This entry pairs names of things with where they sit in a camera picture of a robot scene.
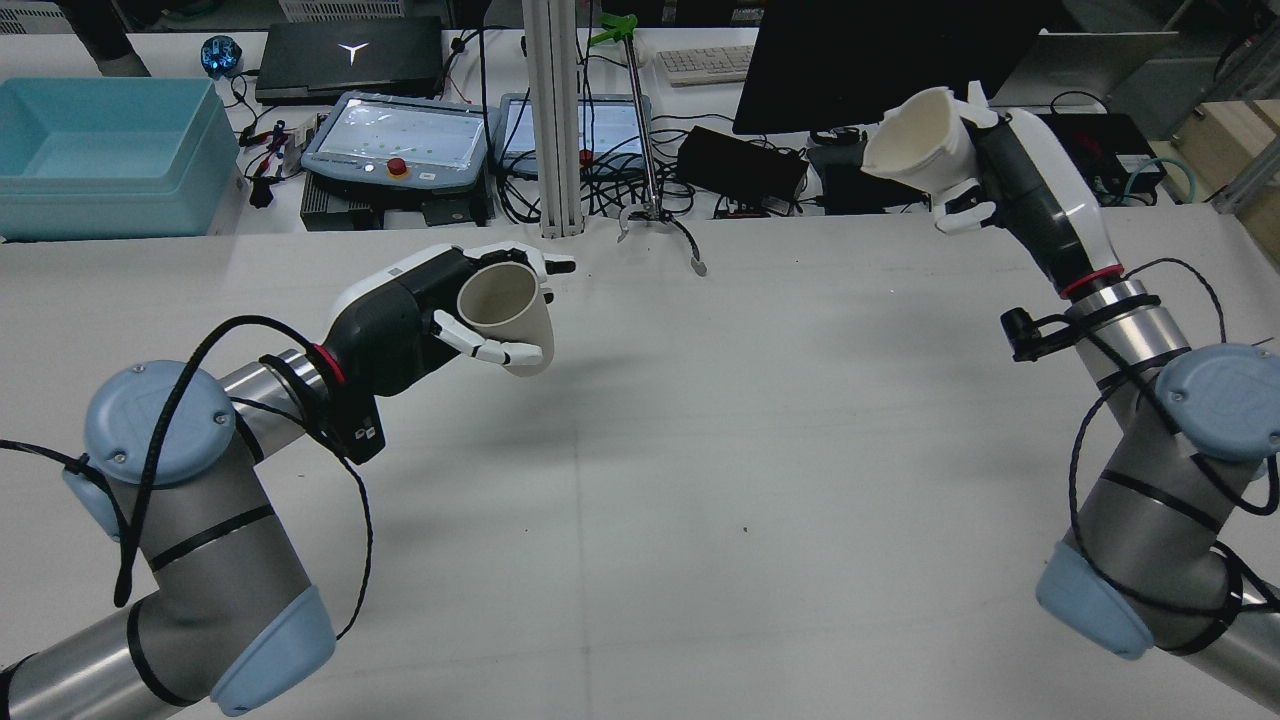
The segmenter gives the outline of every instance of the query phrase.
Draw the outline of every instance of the light blue plastic bin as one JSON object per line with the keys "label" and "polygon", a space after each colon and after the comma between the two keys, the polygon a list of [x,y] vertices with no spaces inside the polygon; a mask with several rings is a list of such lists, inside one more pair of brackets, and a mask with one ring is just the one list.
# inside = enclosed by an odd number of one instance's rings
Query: light blue plastic bin
{"label": "light blue plastic bin", "polygon": [[204,234],[239,149],[207,78],[0,83],[0,236]]}

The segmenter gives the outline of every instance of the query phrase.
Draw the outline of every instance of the metal pole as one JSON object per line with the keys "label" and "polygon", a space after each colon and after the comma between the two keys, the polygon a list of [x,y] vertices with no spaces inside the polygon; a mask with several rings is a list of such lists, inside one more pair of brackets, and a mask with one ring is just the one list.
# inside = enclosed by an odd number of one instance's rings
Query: metal pole
{"label": "metal pole", "polygon": [[582,232],[573,0],[524,0],[543,237]]}
{"label": "metal pole", "polygon": [[1213,209],[1228,215],[1235,214],[1280,172],[1280,137],[1267,145],[1235,179],[1226,183],[1213,199]]}
{"label": "metal pole", "polygon": [[649,217],[659,220],[662,202],[658,199],[658,177],[653,169],[653,140],[649,137],[649,117],[644,113],[644,102],[640,95],[640,63],[636,61],[635,38],[631,35],[622,37],[622,47],[627,53],[627,77],[631,79],[631,102],[636,109],[636,120],[640,127],[640,151],[644,154],[644,179],[649,187]]}

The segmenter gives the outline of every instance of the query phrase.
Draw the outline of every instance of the white plastic cup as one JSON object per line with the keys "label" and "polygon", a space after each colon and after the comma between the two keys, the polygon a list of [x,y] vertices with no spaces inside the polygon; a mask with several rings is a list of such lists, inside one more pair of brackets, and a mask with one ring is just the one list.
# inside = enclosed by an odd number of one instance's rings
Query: white plastic cup
{"label": "white plastic cup", "polygon": [[947,87],[922,90],[884,113],[863,172],[937,195],[978,177],[978,155]]}
{"label": "white plastic cup", "polygon": [[498,263],[481,268],[458,291],[458,315],[484,337],[543,348],[543,361],[538,365],[504,365],[512,375],[527,378],[550,365],[556,354],[552,316],[538,275],[529,265]]}

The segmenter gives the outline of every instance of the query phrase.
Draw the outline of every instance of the white robot finger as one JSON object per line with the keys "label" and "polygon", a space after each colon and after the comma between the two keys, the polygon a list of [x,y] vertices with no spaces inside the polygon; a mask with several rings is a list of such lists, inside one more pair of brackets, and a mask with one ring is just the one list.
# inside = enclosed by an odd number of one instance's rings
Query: white robot finger
{"label": "white robot finger", "polygon": [[444,310],[431,315],[433,334],[458,352],[495,365],[538,365],[543,348],[527,342],[490,340],[465,325]]}

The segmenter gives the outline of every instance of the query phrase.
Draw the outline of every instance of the white tabletop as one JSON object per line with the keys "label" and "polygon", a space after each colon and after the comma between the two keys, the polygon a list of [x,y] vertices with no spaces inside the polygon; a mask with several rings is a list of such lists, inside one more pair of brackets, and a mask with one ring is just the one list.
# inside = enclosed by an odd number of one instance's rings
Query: white tabletop
{"label": "white tabletop", "polygon": [[[1233,340],[1280,336],[1280,279],[1234,219],[1106,218],[1129,265],[1199,266]],[[392,260],[524,240],[580,259],[553,282],[554,364],[517,379],[460,359],[381,402],[389,446],[361,468],[365,612],[253,717],[1270,717],[1158,651],[1117,660],[1036,605],[1094,391],[1070,352],[1009,359],[998,315],[1061,304],[1006,233],[942,237],[924,215],[690,228],[707,278],[678,234],[618,245],[604,222],[549,242],[458,227],[3,245],[0,437],[77,452],[106,377],[184,359],[230,315],[319,338],[338,292]],[[1215,341],[1189,275],[1146,278],[1193,342]],[[206,368],[284,347],[243,331]],[[1100,419],[1085,479],[1116,438]],[[118,562],[56,466],[3,460],[0,662],[110,612]],[[364,552],[352,483],[307,441],[259,470],[340,624]],[[1238,516],[1224,538],[1280,577],[1274,524]]]}

